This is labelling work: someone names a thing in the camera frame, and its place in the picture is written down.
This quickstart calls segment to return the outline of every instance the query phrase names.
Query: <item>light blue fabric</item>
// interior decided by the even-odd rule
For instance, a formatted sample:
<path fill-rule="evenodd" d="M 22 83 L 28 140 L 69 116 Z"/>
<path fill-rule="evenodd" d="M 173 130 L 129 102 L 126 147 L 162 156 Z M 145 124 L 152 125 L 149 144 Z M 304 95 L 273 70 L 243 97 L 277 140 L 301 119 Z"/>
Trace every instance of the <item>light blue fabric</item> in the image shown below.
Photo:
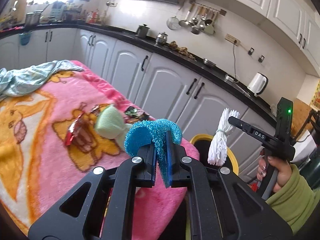
<path fill-rule="evenodd" d="M 141 146 L 154 142 L 157 161 L 161 171 L 164 185 L 169 187 L 169 178 L 167 171 L 166 159 L 166 131 L 170 130 L 172 141 L 175 144 L 180 144 L 182 140 L 182 132 L 180 127 L 167 119 L 158 119 L 155 121 L 136 122 L 130 128 L 125 137 L 124 148 L 130 156 L 136 156 Z"/>
<path fill-rule="evenodd" d="M 7 71 L 0 70 L 0 102 L 6 97 L 22 97 L 41 87 L 53 74 L 63 71 L 83 71 L 69 60 L 53 61 L 38 66 Z"/>

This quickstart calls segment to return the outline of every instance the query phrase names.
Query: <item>black countertop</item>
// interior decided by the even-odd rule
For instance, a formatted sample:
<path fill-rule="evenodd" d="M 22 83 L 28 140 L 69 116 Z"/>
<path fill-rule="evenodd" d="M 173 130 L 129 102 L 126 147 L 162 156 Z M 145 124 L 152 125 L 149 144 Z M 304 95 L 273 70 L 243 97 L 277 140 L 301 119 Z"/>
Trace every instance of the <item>black countertop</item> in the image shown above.
<path fill-rule="evenodd" d="M 198 73 L 219 87 L 223 88 L 225 91 L 229 92 L 231 95 L 238 98 L 253 111 L 259 114 L 263 119 L 265 119 L 270 125 L 276 127 L 276 118 L 271 113 L 270 106 L 260 97 L 255 97 L 251 91 L 242 83 L 231 83 L 225 80 L 225 75 L 227 74 L 218 67 L 214 69 L 208 68 L 202 61 L 201 58 L 195 55 L 196 60 L 192 60 L 182 54 L 179 54 L 175 51 L 170 50 L 166 46 L 158 46 L 155 44 L 155 39 L 147 37 L 146 39 L 139 38 L 135 36 L 134 32 L 116 28 L 112 26 L 104 25 L 93 25 L 85 24 L 82 21 L 77 21 L 74 23 L 53 23 L 53 24 L 42 24 L 32 28 L 22 28 L 19 30 L 10 30 L 0 33 L 0 39 L 11 36 L 18 33 L 23 33 L 25 31 L 31 30 L 41 30 L 41 29 L 50 29 L 50 28 L 78 28 L 83 30 L 88 30 L 95 33 L 100 33 L 114 37 L 118 40 L 127 42 L 129 44 L 135 45 L 139 48 L 145 49 L 152 53 L 157 53 L 161 56 L 164 56 L 172 61 L 183 65 L 184 67 Z"/>

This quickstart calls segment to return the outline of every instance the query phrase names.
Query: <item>blue sponge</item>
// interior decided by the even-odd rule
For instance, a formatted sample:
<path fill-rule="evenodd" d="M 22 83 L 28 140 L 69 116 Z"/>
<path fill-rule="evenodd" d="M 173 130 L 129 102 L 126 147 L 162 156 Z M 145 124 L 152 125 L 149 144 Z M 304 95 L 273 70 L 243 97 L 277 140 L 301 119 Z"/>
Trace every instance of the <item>blue sponge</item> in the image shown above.
<path fill-rule="evenodd" d="M 165 133 L 170 130 L 172 141 L 180 144 L 182 132 L 180 127 L 167 119 L 136 122 L 125 137 L 124 148 L 130 156 L 136 156 L 141 146 L 154 142 L 161 175 L 166 187 L 169 187 L 167 176 Z"/>

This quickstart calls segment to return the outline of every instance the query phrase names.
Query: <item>power outlet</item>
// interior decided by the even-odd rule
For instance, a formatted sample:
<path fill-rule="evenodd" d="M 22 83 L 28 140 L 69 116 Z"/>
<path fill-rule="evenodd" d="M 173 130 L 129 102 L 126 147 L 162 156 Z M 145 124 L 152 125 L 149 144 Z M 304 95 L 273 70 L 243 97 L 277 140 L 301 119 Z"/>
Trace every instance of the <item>power outlet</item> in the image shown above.
<path fill-rule="evenodd" d="M 236 39 L 234 36 L 231 36 L 230 34 L 227 34 L 225 36 L 225 39 L 227 41 L 230 41 L 232 44 L 235 44 L 235 42 L 236 42 L 236 46 L 238 46 L 240 44 L 240 41 L 238 39 Z"/>

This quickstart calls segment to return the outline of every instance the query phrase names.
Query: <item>electric kettle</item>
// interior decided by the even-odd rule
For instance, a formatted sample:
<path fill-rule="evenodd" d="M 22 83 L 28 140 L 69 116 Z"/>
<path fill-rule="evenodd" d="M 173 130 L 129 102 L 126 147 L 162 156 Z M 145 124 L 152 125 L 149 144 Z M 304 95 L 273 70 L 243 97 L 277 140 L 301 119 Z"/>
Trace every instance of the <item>electric kettle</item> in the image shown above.
<path fill-rule="evenodd" d="M 260 95 L 268 85 L 268 78 L 265 75 L 262 75 L 261 73 L 256 73 L 254 78 L 251 80 L 249 86 L 247 87 L 250 91 L 254 93 L 254 95 L 257 97 Z"/>

